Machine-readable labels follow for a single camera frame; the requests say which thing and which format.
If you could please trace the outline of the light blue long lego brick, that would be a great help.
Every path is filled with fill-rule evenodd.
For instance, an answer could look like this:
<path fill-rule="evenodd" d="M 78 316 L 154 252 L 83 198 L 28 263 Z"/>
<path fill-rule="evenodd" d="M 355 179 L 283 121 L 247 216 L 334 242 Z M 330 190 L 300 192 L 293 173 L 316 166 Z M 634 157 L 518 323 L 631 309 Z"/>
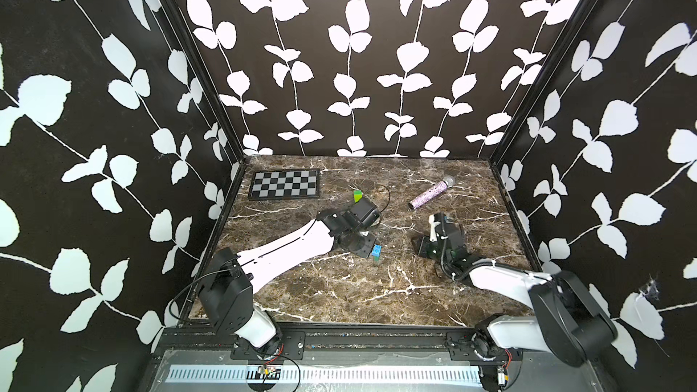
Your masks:
<path fill-rule="evenodd" d="M 371 256 L 373 257 L 374 260 L 377 261 L 380 257 L 380 254 L 381 254 L 381 246 L 376 245 L 371 252 Z"/>

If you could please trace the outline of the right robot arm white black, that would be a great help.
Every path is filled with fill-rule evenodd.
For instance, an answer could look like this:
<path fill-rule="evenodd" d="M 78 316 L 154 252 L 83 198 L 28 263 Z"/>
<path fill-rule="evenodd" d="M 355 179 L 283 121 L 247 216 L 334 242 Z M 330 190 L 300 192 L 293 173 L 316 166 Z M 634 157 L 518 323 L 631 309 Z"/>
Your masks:
<path fill-rule="evenodd" d="M 463 230 L 450 223 L 434 223 L 412 245 L 417 256 L 435 261 L 453 283 L 495 292 L 532 310 L 531 316 L 493 314 L 480 321 L 471 345 L 481 359 L 505 350 L 533 350 L 577 368 L 619 337 L 608 314 L 572 272 L 534 272 L 479 257 L 466 248 Z"/>

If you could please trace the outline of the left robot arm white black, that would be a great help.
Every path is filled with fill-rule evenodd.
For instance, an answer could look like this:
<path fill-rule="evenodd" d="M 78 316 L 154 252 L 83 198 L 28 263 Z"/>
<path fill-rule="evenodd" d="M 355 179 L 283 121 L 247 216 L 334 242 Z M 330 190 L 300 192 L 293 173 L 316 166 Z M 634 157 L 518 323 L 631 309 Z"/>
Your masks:
<path fill-rule="evenodd" d="M 264 357 L 279 354 L 283 333 L 270 314 L 254 304 L 254 296 L 281 274 L 332 250 L 370 256 L 376 244 L 370 227 L 379 219 L 376 210 L 326 210 L 261 247 L 217 252 L 197 290 L 215 335 L 243 339 Z"/>

